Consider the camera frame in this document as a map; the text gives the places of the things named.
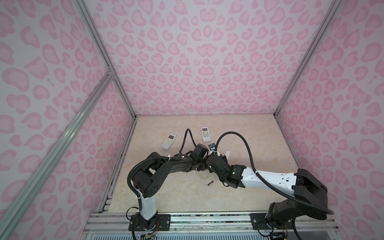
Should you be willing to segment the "white battery cover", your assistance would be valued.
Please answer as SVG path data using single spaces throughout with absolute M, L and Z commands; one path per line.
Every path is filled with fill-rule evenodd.
M 226 151 L 225 156 L 226 156 L 227 160 L 230 158 L 230 155 L 231 155 L 231 152 L 230 151 Z

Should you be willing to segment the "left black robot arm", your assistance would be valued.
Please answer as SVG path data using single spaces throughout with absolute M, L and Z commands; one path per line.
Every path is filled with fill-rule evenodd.
M 127 184 L 139 202 L 139 219 L 148 226 L 155 224 L 157 218 L 156 193 L 172 173 L 188 173 L 208 169 L 205 156 L 208 148 L 199 144 L 188 154 L 173 157 L 151 153 L 145 160 L 134 166 L 128 174 Z

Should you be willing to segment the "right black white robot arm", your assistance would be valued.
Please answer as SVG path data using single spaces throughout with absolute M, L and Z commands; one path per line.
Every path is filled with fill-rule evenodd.
M 279 228 L 297 217 L 308 216 L 326 220 L 333 211 L 328 209 L 328 189 L 309 171 L 298 169 L 296 173 L 273 173 L 256 171 L 242 165 L 229 165 L 225 156 L 211 154 L 206 157 L 211 173 L 232 188 L 269 189 L 285 197 L 271 203 L 265 216 L 270 228 Z

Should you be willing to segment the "white remote angled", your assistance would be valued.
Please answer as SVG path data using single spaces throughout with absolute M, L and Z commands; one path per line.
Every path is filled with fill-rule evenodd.
M 171 145 L 173 144 L 174 140 L 176 138 L 176 135 L 174 134 L 169 134 L 166 139 L 163 141 L 161 148 L 164 150 L 168 150 Z

